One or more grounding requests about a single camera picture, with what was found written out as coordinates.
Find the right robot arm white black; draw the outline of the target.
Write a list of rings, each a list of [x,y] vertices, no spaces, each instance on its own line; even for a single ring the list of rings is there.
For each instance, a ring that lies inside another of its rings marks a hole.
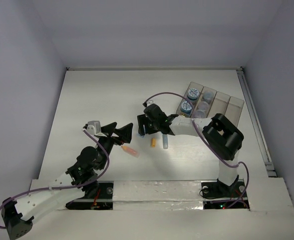
[[[238,181],[238,152],[244,135],[225,115],[217,113],[212,118],[190,118],[178,114],[166,115],[156,104],[144,109],[137,116],[138,133],[142,136],[161,132],[171,136],[200,137],[204,144],[218,158],[219,173],[217,190],[222,196],[235,191]]]

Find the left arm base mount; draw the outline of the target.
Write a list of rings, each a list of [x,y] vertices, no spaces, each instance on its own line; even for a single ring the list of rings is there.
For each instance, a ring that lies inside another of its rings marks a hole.
[[[73,200],[65,205],[68,210],[112,210],[113,209],[113,181],[100,181],[92,194]]]

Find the blue lid round jar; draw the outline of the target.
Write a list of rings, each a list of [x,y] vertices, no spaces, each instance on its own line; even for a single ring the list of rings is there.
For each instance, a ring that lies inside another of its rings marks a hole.
[[[190,88],[187,91],[187,98],[191,102],[197,101],[199,99],[199,96],[200,96],[200,91],[198,89],[196,89],[196,88]]]
[[[190,115],[192,113],[192,104],[190,104],[188,101],[183,101],[180,104],[180,111],[184,114]]]

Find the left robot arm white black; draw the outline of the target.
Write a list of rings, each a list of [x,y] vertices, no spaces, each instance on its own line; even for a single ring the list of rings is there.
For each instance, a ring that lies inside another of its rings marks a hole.
[[[47,187],[31,189],[3,201],[0,215],[9,239],[23,237],[35,222],[69,202],[93,197],[98,191],[98,179],[109,168],[113,146],[129,144],[132,130],[132,123],[117,128],[116,122],[105,126],[99,121],[88,122],[82,131],[95,146],[82,149],[76,162]]]

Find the clear jar of clips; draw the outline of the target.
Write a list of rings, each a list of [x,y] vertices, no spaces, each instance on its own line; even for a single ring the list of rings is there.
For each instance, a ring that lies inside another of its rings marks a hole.
[[[193,115],[194,118],[199,118],[199,119],[205,119],[207,117],[207,113],[206,111],[203,111],[203,110],[196,110],[194,115]]]
[[[209,104],[205,101],[201,101],[198,106],[197,106],[197,109],[200,110],[200,111],[208,111],[209,109]]]
[[[203,101],[210,103],[214,99],[214,97],[215,97],[215,93],[214,92],[212,92],[212,91],[205,91],[203,93],[202,99],[203,99]]]

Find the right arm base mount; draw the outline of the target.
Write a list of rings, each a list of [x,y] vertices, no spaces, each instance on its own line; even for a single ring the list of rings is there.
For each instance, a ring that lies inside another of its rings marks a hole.
[[[239,177],[231,186],[219,180],[203,181],[199,190],[199,195],[203,199],[203,208],[205,210],[249,210],[247,187],[248,181],[240,180]]]

